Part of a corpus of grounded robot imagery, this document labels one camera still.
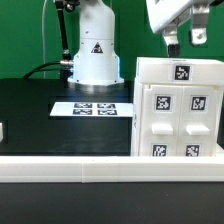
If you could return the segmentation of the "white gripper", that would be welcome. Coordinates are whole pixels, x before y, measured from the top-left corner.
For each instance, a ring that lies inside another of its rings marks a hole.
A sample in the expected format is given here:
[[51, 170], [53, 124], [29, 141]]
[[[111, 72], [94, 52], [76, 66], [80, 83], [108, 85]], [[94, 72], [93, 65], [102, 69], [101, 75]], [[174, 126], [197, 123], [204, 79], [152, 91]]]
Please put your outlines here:
[[178, 57], [181, 52], [176, 26], [191, 19], [191, 43], [202, 45], [207, 41], [210, 7], [219, 5], [220, 0], [146, 0], [151, 29], [154, 33], [163, 31], [169, 57]]

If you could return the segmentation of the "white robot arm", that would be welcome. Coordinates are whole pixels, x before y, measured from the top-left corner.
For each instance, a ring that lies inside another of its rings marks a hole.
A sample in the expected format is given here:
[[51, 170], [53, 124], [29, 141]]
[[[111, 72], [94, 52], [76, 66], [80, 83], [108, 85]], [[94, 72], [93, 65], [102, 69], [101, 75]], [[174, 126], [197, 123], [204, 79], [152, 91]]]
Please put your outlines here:
[[[114, 51], [115, 15], [103, 0], [79, 0], [80, 43], [74, 55], [70, 86], [87, 91], [107, 90], [124, 83], [120, 77], [119, 57]], [[207, 41], [210, 8], [224, 0], [146, 0], [151, 30], [163, 36], [167, 54], [180, 54], [177, 29], [191, 22], [191, 43]]]

